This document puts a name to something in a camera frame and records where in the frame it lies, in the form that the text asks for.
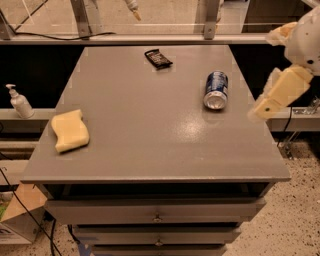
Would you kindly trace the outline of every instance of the speckled floor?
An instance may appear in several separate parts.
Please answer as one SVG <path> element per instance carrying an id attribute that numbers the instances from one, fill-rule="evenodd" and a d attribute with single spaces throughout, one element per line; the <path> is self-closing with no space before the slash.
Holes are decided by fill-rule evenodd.
<path id="1" fill-rule="evenodd" d="M 241 225 L 241 235 L 228 245 L 224 256 L 320 256 L 319 142 L 319 136 L 295 142 L 294 160 L 283 154 L 291 181 L 278 183 L 269 191 L 267 205 L 251 222 Z M 51 225 L 44 222 L 49 233 Z M 59 223 L 54 241 L 63 256 L 90 255 L 84 250 L 79 253 L 67 227 Z M 0 255 L 51 255 L 50 243 L 40 232 L 32 245 L 0 245 Z"/>

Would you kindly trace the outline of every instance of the can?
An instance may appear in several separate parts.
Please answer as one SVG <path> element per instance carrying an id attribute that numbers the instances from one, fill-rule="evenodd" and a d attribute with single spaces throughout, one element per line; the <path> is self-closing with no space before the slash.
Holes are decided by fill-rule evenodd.
<path id="1" fill-rule="evenodd" d="M 223 109 L 227 101 L 228 77 L 222 71 L 214 71 L 207 78 L 203 103 L 211 109 Z"/>

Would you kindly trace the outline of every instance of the yellow sponge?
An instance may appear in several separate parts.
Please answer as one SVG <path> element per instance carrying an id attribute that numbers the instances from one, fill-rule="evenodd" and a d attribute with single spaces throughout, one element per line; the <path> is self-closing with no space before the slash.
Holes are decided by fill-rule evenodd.
<path id="1" fill-rule="evenodd" d="M 80 109 L 54 116 L 51 126 L 58 137 L 55 148 L 59 153 L 89 143 L 89 133 L 82 122 Z"/>

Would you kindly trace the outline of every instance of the soap dispenser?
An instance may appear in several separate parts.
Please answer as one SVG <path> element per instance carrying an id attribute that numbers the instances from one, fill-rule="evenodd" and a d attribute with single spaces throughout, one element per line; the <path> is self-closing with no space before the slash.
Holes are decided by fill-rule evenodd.
<path id="1" fill-rule="evenodd" d="M 24 119 L 30 118 L 34 114 L 34 110 L 26 97 L 17 93 L 17 91 L 13 89 L 16 87 L 14 84 L 7 84 L 6 87 L 9 89 L 9 93 L 11 95 L 10 102 L 19 116 Z"/>

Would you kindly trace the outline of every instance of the cardboard box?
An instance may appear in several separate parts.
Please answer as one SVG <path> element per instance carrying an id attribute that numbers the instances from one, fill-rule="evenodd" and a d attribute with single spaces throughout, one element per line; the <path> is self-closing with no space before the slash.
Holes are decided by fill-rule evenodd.
<path id="1" fill-rule="evenodd" d="M 32 184 L 19 184 L 16 195 L 38 223 L 44 215 L 46 197 Z M 39 231 L 38 225 L 13 197 L 0 221 L 0 244 L 31 244 Z"/>

